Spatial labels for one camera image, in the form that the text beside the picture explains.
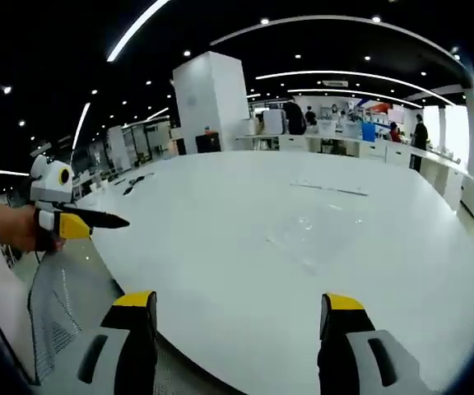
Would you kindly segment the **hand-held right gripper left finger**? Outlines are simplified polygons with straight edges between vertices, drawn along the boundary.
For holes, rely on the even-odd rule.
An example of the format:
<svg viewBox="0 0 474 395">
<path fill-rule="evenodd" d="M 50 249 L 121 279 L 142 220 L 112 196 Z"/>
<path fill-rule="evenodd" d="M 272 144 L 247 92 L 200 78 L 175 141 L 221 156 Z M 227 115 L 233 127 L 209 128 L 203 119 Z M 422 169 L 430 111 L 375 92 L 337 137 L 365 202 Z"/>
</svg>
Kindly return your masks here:
<svg viewBox="0 0 474 395">
<path fill-rule="evenodd" d="M 67 394 L 152 393 L 156 292 L 100 301 L 97 315 L 66 349 Z"/>
</svg>

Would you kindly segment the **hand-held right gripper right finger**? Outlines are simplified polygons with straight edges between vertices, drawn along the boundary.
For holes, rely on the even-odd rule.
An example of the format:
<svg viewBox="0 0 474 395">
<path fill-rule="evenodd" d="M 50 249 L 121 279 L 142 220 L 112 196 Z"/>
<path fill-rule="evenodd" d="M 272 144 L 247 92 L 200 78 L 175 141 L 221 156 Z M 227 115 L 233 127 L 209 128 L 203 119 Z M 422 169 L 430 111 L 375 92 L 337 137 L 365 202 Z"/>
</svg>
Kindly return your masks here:
<svg viewBox="0 0 474 395">
<path fill-rule="evenodd" d="M 364 306 L 325 293 L 317 366 L 321 394 L 433 394 L 417 359 L 388 331 L 377 330 Z"/>
</svg>

